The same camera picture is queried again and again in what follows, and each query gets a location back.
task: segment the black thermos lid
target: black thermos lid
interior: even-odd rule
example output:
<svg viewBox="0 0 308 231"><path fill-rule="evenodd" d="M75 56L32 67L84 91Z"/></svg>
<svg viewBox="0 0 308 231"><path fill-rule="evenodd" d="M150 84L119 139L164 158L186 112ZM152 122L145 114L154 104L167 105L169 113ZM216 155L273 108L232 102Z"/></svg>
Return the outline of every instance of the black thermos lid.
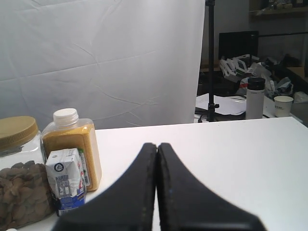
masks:
<svg viewBox="0 0 308 231"><path fill-rule="evenodd" d="M265 79L263 78L249 78L248 87L249 90L264 90Z"/></svg>

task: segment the white fabric backdrop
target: white fabric backdrop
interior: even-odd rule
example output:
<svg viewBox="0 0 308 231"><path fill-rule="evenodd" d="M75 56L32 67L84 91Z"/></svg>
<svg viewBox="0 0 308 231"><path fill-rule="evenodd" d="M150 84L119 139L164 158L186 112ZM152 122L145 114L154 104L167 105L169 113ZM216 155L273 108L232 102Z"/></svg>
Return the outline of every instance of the white fabric backdrop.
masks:
<svg viewBox="0 0 308 231"><path fill-rule="evenodd" d="M0 118L193 122L204 0L1 0Z"/></svg>

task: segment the milk carton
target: milk carton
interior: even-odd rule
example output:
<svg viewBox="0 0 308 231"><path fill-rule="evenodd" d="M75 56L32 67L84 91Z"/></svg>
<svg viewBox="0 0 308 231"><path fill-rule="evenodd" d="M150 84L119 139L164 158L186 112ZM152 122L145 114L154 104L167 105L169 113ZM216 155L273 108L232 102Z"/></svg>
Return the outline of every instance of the milk carton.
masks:
<svg viewBox="0 0 308 231"><path fill-rule="evenodd" d="M85 178L77 148L51 152L46 171L59 216L85 203Z"/></svg>

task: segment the shelf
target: shelf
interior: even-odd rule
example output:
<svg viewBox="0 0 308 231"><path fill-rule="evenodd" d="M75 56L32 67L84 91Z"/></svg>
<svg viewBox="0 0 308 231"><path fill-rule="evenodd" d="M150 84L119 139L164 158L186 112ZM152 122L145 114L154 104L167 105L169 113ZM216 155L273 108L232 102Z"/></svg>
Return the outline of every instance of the shelf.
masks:
<svg viewBox="0 0 308 231"><path fill-rule="evenodd" d="M262 17L264 15L278 15L278 14L305 14L308 13L308 7L298 7L291 9L281 9L281 10L266 10L261 15L258 15L259 11L250 11L249 14L253 17Z"/></svg>

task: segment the paper cup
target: paper cup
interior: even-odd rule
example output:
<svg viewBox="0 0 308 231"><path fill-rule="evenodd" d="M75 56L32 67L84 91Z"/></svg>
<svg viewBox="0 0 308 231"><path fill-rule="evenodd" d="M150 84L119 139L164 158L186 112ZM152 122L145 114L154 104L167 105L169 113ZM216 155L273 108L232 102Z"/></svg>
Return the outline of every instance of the paper cup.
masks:
<svg viewBox="0 0 308 231"><path fill-rule="evenodd" d="M275 101L275 116L288 117L290 116L293 98L289 96L276 96Z"/></svg>

